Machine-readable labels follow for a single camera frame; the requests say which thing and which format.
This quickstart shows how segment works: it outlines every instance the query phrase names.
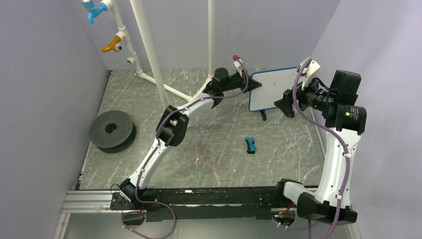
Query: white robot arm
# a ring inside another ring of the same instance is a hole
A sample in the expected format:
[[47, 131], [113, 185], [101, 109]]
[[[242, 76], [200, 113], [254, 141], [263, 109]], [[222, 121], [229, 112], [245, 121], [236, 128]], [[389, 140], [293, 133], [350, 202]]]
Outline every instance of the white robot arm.
[[[210, 95], [201, 93], [198, 98], [193, 99], [191, 102], [188, 102], [182, 106], [177, 107], [177, 109], [183, 109], [180, 111], [181, 114], [185, 115], [188, 118], [196, 117], [201, 113], [210, 110], [214, 105], [214, 100], [206, 99], [203, 101], [198, 102], [197, 104], [193, 105], [192, 107], [188, 106], [196, 101], [197, 99], [206, 98]], [[167, 155], [170, 150], [172, 150], [174, 146], [166, 146], [165, 142], [162, 141], [160, 138], [154, 139], [152, 146], [139, 165], [139, 167], [135, 170], [135, 172], [129, 177], [131, 182], [136, 182], [139, 173], [142, 172], [142, 177], [139, 182], [139, 189], [144, 189], [148, 186], [149, 180], [151, 179], [152, 174], [157, 169], [158, 165], [160, 165], [163, 158]]]
[[[225, 75], [227, 70], [218, 68], [215, 75], [221, 75], [222, 71]], [[315, 72], [319, 69], [318, 63], [313, 61], [307, 68], [306, 74], [314, 77]], [[163, 130], [159, 137], [154, 139], [148, 154], [145, 156], [135, 172], [120, 185], [120, 194], [128, 201], [133, 202], [135, 199], [135, 189], [138, 187], [140, 191], [147, 188], [152, 174], [157, 169], [163, 158], [175, 146], [179, 145], [183, 140], [187, 128], [189, 118], [200, 115], [201, 113], [212, 109], [219, 104], [221, 100], [210, 99], [210, 96], [221, 96], [223, 91], [239, 88], [239, 84], [232, 84], [233, 78], [227, 83], [216, 79], [211, 81], [209, 86], [199, 95], [198, 98], [203, 99], [192, 105], [189, 102], [180, 107], [169, 106], [164, 112], [160, 124]], [[345, 190], [341, 200], [341, 211], [339, 221], [342, 223], [353, 223], [356, 221], [357, 213], [351, 209], [350, 202], [350, 178], [353, 166], [354, 153], [358, 142], [365, 129], [366, 110], [362, 107], [355, 106], [357, 99], [357, 88], [360, 84], [360, 75], [347, 71], [336, 71], [333, 82], [328, 91], [319, 89], [318, 78], [312, 78], [310, 82], [306, 82], [307, 86], [302, 90], [302, 83], [298, 85], [297, 98], [299, 107], [305, 110], [308, 106], [322, 111], [325, 118], [325, 126], [335, 131], [346, 143], [350, 159], [349, 174]], [[252, 80], [252, 84], [248, 87], [248, 91], [259, 87], [259, 83]], [[294, 117], [292, 108], [293, 92], [286, 90], [282, 99], [276, 101], [274, 105], [282, 110], [282, 112], [290, 118]], [[172, 112], [176, 111], [164, 122], [164, 119]], [[344, 160], [343, 148], [339, 140], [331, 133], [327, 133], [327, 148], [325, 154], [324, 168], [319, 187], [315, 193], [308, 190], [301, 183], [282, 179], [281, 180], [281, 196], [291, 200], [297, 205], [298, 216], [322, 223], [332, 223], [335, 208], [338, 202], [339, 189], [343, 182], [346, 171], [346, 161]]]

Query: white wall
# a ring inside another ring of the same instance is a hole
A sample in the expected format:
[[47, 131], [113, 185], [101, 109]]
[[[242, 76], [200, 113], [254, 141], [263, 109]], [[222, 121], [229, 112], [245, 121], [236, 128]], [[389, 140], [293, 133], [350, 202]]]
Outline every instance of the white wall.
[[[114, 37], [111, 12], [87, 22], [80, 0], [72, 0], [100, 52]], [[118, 0], [141, 67], [149, 68], [129, 0]], [[208, 66], [208, 1], [143, 0], [159, 64], [163, 68]], [[233, 67], [231, 56], [246, 58], [248, 66], [280, 68], [297, 65], [317, 45], [340, 0], [216, 0], [215, 65]], [[108, 69], [130, 68], [126, 50], [100, 53]]]
[[0, 7], [0, 238], [52, 238], [107, 70], [68, 0]]
[[328, 84], [362, 75], [351, 197], [364, 239], [422, 238], [421, 42], [422, 1], [342, 0], [312, 55]]

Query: marble floor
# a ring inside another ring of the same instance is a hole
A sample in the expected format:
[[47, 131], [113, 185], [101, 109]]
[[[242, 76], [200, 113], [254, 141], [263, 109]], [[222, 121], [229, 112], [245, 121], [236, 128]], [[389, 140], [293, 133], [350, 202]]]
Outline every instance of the marble floor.
[[[207, 74], [206, 69], [162, 70], [166, 84], [191, 96]], [[173, 106], [186, 102], [171, 93], [167, 96]], [[248, 110], [248, 102], [249, 94], [242, 94], [190, 119], [184, 141], [164, 158], [148, 187], [272, 186], [281, 178], [318, 185], [323, 155], [314, 126], [301, 117], [287, 118], [278, 109], [267, 110], [263, 121], [259, 112]], [[137, 126], [137, 137], [117, 154], [106, 154], [92, 144], [81, 189], [108, 189], [131, 175], [148, 152], [163, 113], [156, 86], [137, 77], [134, 70], [112, 71], [102, 112], [110, 110], [128, 113]], [[255, 154], [246, 152], [249, 136], [255, 139]]]

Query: blue object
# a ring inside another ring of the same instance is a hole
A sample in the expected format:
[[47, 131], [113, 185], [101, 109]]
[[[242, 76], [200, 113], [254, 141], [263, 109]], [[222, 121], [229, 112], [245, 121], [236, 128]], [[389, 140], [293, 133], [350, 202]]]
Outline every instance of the blue object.
[[104, 3], [101, 3], [97, 9], [95, 9], [95, 5], [93, 1], [82, 2], [82, 4], [88, 10], [89, 24], [94, 24], [94, 18], [100, 15], [103, 11], [107, 11], [107, 6]]
[[91, 1], [82, 1], [82, 4], [84, 5], [84, 8], [86, 8], [87, 10], [91, 10], [92, 8], [95, 7], [95, 3], [91, 0]]
[[255, 151], [256, 151], [256, 147], [254, 145], [255, 140], [252, 137], [247, 137], [245, 141], [246, 141], [246, 144], [248, 145], [247, 152], [248, 153], [255, 153]]

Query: whiteboard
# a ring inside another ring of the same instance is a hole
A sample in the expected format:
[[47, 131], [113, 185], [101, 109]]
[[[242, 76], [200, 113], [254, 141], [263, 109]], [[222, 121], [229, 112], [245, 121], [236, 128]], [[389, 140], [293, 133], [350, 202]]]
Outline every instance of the whiteboard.
[[297, 76], [296, 67], [255, 72], [251, 77], [262, 84], [249, 93], [249, 110], [259, 111], [275, 108], [274, 102], [283, 98], [283, 93], [293, 87]]

